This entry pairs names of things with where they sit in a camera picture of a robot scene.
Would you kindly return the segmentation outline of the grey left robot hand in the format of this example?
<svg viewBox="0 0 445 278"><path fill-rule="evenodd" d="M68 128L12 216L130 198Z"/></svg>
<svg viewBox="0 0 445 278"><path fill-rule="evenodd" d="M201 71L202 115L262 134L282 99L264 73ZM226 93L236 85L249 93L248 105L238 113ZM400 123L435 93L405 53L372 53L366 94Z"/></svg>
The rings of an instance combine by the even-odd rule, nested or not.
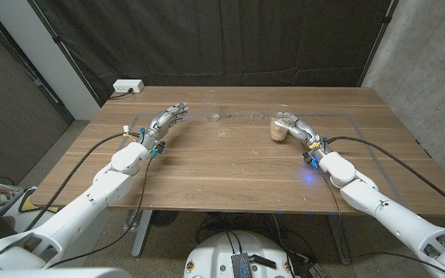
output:
<svg viewBox="0 0 445 278"><path fill-rule="evenodd" d="M155 143L160 141L168 133L170 127L187 119L188 111L188 104L180 103L170 106L156 114L145 131L141 145L148 150L153 149Z"/></svg>

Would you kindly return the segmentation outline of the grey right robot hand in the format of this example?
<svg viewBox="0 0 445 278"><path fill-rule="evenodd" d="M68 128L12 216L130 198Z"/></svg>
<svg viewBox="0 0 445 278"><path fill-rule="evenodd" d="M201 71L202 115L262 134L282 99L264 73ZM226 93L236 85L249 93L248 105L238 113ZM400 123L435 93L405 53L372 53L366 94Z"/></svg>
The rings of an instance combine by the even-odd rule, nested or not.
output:
<svg viewBox="0 0 445 278"><path fill-rule="evenodd" d="M304 145L306 152L322 151L329 152L319 134L305 121L288 112L278 112L272 124L291 134Z"/></svg>

